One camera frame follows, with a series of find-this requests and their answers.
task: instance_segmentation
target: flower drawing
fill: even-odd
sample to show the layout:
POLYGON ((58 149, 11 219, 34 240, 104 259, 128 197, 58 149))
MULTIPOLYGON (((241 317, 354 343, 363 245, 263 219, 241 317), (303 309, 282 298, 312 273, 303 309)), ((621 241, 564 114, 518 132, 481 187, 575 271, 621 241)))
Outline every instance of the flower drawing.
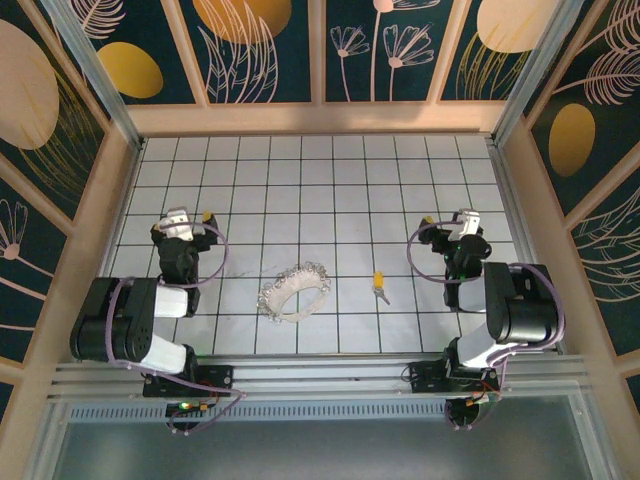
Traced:
POLYGON ((330 30, 331 41, 336 48, 336 52, 340 57, 340 68, 342 70, 342 85, 344 86, 344 93, 347 96, 347 101, 351 101, 349 96, 349 87, 347 86, 347 76, 344 70, 344 59, 346 57, 353 57, 362 53, 367 53, 371 48, 368 43, 365 43, 366 37, 362 33, 362 27, 347 27, 342 31, 341 27, 333 27, 330 30))
POLYGON ((398 36, 398 26, 393 25, 384 29, 384 48, 387 51, 391 78, 389 81, 389 100, 393 100, 393 77, 395 70, 412 65, 421 65, 433 61, 434 51, 429 50, 431 38, 429 29, 431 25, 423 28, 406 27, 398 36))

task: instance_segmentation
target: yellow circle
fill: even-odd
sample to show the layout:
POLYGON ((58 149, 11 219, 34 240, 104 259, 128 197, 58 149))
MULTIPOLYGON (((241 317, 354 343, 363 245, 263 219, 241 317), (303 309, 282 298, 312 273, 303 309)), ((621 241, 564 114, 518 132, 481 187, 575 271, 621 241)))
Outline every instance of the yellow circle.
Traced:
POLYGON ((549 134, 551 167, 561 177, 582 168, 596 138, 596 122, 588 108, 570 103, 560 110, 549 134))
POLYGON ((273 37, 284 30, 291 18, 291 0, 193 0, 202 21, 218 37, 232 43, 257 43, 259 37, 250 33, 251 15, 247 15, 245 3, 256 25, 262 18, 273 37))
POLYGON ((0 20, 0 138, 18 148, 42 147, 56 129, 56 73, 31 37, 0 20))
POLYGON ((125 42, 109 43, 98 51, 98 58, 120 93, 150 98, 162 90, 160 67, 141 48, 125 42))
POLYGON ((478 36, 489 49, 521 53, 535 48, 559 0, 482 0, 478 36))

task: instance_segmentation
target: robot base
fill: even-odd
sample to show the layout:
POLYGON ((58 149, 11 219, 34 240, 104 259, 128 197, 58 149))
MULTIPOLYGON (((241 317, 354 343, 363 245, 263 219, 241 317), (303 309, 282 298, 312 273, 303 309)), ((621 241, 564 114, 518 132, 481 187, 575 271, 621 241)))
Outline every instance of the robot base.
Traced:
MULTIPOLYGON (((197 365, 193 370, 194 383, 208 387, 232 388, 233 367, 229 365, 197 365)), ((219 393, 228 397, 229 393, 219 393)), ((206 398, 209 392, 197 388, 185 387, 162 377, 147 375, 142 396, 146 398, 206 398)))
POLYGON ((500 390, 495 369, 471 369, 461 365, 457 354, 458 339, 445 348, 439 360, 409 364, 412 393, 479 392, 487 388, 500 390))

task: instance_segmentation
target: white tile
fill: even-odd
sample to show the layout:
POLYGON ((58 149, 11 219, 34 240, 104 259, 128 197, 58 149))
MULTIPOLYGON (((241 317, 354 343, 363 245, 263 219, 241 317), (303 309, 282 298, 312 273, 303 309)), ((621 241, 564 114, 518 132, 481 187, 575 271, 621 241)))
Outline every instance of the white tile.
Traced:
POLYGON ((167 213, 172 208, 184 207, 189 215, 193 215, 198 205, 199 193, 200 187, 169 187, 162 208, 163 213, 167 213))
POLYGON ((111 270, 112 277, 146 277, 151 259, 151 245, 120 246, 111 270))
POLYGON ((410 313, 417 311, 411 277, 385 277, 384 294, 391 305, 387 305, 384 300, 379 299, 378 311, 380 313, 410 313))
POLYGON ((150 138, 144 160, 173 160, 177 144, 177 138, 150 138))
POLYGON ((398 160, 398 165, 400 167, 400 180, 403 184, 433 183, 429 160, 398 160))
POLYGON ((367 183, 393 184, 400 183, 398 178, 398 162, 395 159, 367 160, 367 183))
POLYGON ((147 277, 157 277, 162 272, 160 271, 160 256, 158 255, 158 249, 153 247, 151 253, 151 262, 149 263, 149 270, 147 271, 147 277))
POLYGON ((260 274, 263 277, 275 277, 297 263, 297 246, 265 245, 262 251, 262 270, 260 274))
POLYGON ((300 243, 335 242, 333 214, 309 213, 300 216, 300 243))
POLYGON ((371 212, 402 212, 402 194, 398 185, 369 185, 371 212))
POLYGON ((296 353, 295 323, 275 324, 266 317, 258 319, 257 354, 296 353))
POLYGON ((396 158, 396 147, 391 135, 367 135, 364 137, 367 158, 396 158))
POLYGON ((335 188, 336 212, 368 212, 367 187, 339 185, 335 188))
POLYGON ((133 190, 129 213, 147 213, 159 215, 162 212, 166 188, 144 187, 133 190))
POLYGON ((375 313, 376 297, 373 294, 373 278, 339 278, 338 308, 342 313, 375 313))
POLYGON ((424 352, 442 352, 451 340, 460 336, 455 313, 421 313, 419 317, 424 352))
POLYGON ((301 211, 309 212, 333 212, 333 187, 305 185, 302 187, 301 211))
POLYGON ((340 315, 340 353, 380 353, 377 315, 340 315))
POLYGON ((455 137, 428 135, 426 139, 429 158, 459 158, 455 137))
POLYGON ((467 183, 497 183, 491 160, 462 160, 467 183))
POLYGON ((502 212, 481 213, 480 226, 487 242, 509 242, 512 239, 507 216, 502 212))
POLYGON ((518 261, 518 253, 513 243, 492 243, 489 262, 514 263, 518 261))
POLYGON ((504 205, 497 185, 469 185, 471 205, 480 212, 502 212, 504 205))
POLYGON ((267 187, 235 187, 233 190, 233 213, 263 213, 267 187))
POLYGON ((158 215, 127 215, 120 237, 121 245, 151 245, 151 227, 158 215))
POLYGON ((233 245, 230 248, 225 278, 249 278, 260 276, 261 245, 233 245))
POLYGON ((213 352, 216 355, 247 355, 254 353, 256 317, 220 315, 213 352))
POLYGON ((253 314, 258 302, 257 279, 225 278, 220 295, 221 314, 253 314))
POLYGON ((271 137, 272 159, 299 159, 301 155, 300 137, 271 137))
POLYGON ((204 160, 208 144, 208 137, 181 138, 178 141, 176 160, 204 160))
POLYGON ((300 210, 300 187, 269 187, 267 190, 267 213, 298 213, 300 210))
MULTIPOLYGON (((418 226, 419 224, 415 227, 411 227, 410 230, 415 232, 418 229, 418 226)), ((416 268, 425 275, 444 275, 444 257, 438 253, 433 253, 430 245, 422 245, 420 240, 417 238, 411 246, 411 260, 415 264, 416 268)))
POLYGON ((239 137, 211 137, 207 160, 235 160, 238 158, 239 137))
POLYGON ((335 245, 306 244, 300 245, 300 263, 320 263, 327 269, 330 277, 336 275, 336 248, 335 245))
POLYGON ((338 275, 367 277, 373 275, 373 253, 371 244, 338 244, 338 275))
POLYGON ((159 337, 164 338, 170 342, 173 342, 173 334, 176 331, 176 319, 175 318, 154 318, 153 319, 153 333, 159 337))
POLYGON ((465 183, 458 160, 431 160, 433 183, 465 183))
POLYGON ((202 184, 202 170, 204 169, 204 161, 190 162, 184 161, 173 164, 169 185, 172 187, 179 186, 199 186, 202 184))
POLYGON ((372 213, 372 239, 374 242, 406 242, 407 232, 402 213, 372 213))
POLYGON ((424 278, 414 277, 419 312, 448 312, 444 303, 444 285, 430 282, 424 278))
POLYGON ((461 136, 456 137, 456 141, 462 158, 489 158, 487 140, 484 137, 461 136))
POLYGON ((269 185, 299 185, 300 162, 295 160, 271 160, 269 185))
POLYGON ((484 313, 458 313, 460 320, 460 332, 462 335, 468 335, 477 328, 487 323, 487 315, 484 313))
MULTIPOLYGON (((209 253, 209 252, 205 252, 200 256, 199 267, 204 266, 206 261, 204 255, 206 253, 209 253)), ((211 270, 219 266, 220 266, 220 262, 215 262, 215 265, 212 265, 213 268, 211 268, 211 270)), ((198 274, 201 277, 206 276, 206 275, 203 275, 202 269, 198 270, 198 274)), ((206 285, 199 287, 200 302, 198 304, 198 311, 197 311, 198 315, 217 315, 218 314, 218 303, 220 302, 220 283, 221 283, 221 280, 219 278, 216 278, 211 282, 207 283, 206 285)))
POLYGON ((369 243, 369 214, 342 213, 336 215, 336 240, 339 243, 369 243))
POLYGON ((233 185, 236 177, 236 164, 233 161, 208 161, 204 162, 202 185, 233 185))
POLYGON ((336 184, 367 183, 364 160, 335 160, 333 162, 333 172, 336 184))
POLYGON ((238 162, 236 185, 266 185, 268 165, 266 160, 238 162))
POLYGON ((333 137, 333 158, 364 158, 364 145, 359 135, 333 137))
POLYGON ((338 353, 338 318, 311 315, 298 324, 298 353, 338 353))
POLYGON ((427 158, 427 146, 422 135, 396 135, 398 158, 427 158))
POLYGON ((438 210, 436 196, 431 185, 403 185, 402 200, 407 212, 432 212, 438 210))
POLYGON ((241 137, 238 160, 268 159, 269 141, 269 137, 241 137))
MULTIPOLYGON (((233 258, 236 256, 236 249, 240 246, 241 245, 233 245, 230 248, 230 252, 232 252, 232 254, 229 255, 229 259, 228 259, 229 262, 231 262, 233 258)), ((219 245, 212 245, 208 251, 201 252, 199 255, 200 255, 200 261, 198 262, 198 276, 200 278, 210 277, 220 268, 220 265, 222 265, 222 259, 224 258, 224 245, 222 245, 222 243, 220 243, 219 245)), ((228 267, 225 268, 224 271, 218 275, 218 277, 228 276, 227 272, 228 272, 228 267)), ((220 296, 220 281, 214 280, 213 283, 216 283, 218 287, 214 287, 214 286, 210 287, 209 285, 207 285, 206 287, 203 287, 203 288, 207 288, 210 294, 215 291, 214 294, 210 295, 212 299, 211 300, 207 299, 207 303, 209 301, 213 302, 213 300, 215 300, 216 302, 215 308, 218 308, 217 301, 218 301, 218 297, 220 296)), ((200 289, 202 295, 204 295, 203 288, 200 289)), ((217 310, 213 310, 213 311, 207 310, 202 312, 198 310, 198 313, 207 313, 211 315, 215 314, 216 312, 217 310)))
POLYGON ((209 315, 178 319, 174 342, 190 345, 196 355, 211 355, 216 323, 216 317, 209 315))
POLYGON ((327 160, 303 160, 302 184, 332 185, 333 162, 327 160))
POLYGON ((140 166, 136 187, 166 187, 173 162, 143 162, 140 166))
POLYGON ((231 244, 261 244, 263 231, 264 215, 231 215, 229 219, 229 242, 231 244))
POLYGON ((373 245, 376 270, 385 275, 411 275, 404 243, 376 243, 373 245))
POLYGON ((333 158, 331 137, 302 137, 302 158, 318 160, 333 158))
POLYGON ((264 227, 264 243, 298 243, 300 219, 297 214, 269 214, 264 227))
POLYGON ((231 187, 202 187, 198 198, 198 213, 229 213, 231 211, 231 187))
POLYGON ((383 353, 422 351, 416 313, 380 314, 380 344, 383 353))
POLYGON ((436 185, 435 189, 441 212, 456 212, 471 205, 466 185, 436 185))

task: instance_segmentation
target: white grid mat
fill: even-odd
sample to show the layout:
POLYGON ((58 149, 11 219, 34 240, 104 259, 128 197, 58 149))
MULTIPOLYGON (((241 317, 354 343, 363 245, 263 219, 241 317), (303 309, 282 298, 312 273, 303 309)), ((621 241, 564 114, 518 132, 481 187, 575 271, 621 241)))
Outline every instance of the white grid mat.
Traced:
MULTIPOLYGON (((156 333, 201 355, 439 352, 480 318, 449 312, 441 285, 412 276, 405 243, 425 215, 450 220, 472 207, 491 260, 517 261, 496 183, 479 136, 151 139, 111 275, 158 275, 151 226, 170 208, 198 219, 211 210, 231 243, 224 278, 201 289, 198 315, 157 319, 156 333), (297 325, 258 317, 260 286, 305 261, 332 277, 321 312, 297 325), (375 300, 374 270, 390 306, 375 300)), ((423 271, 443 274, 429 247, 413 251, 423 271)), ((221 257, 220 246, 202 253, 200 275, 221 257)))

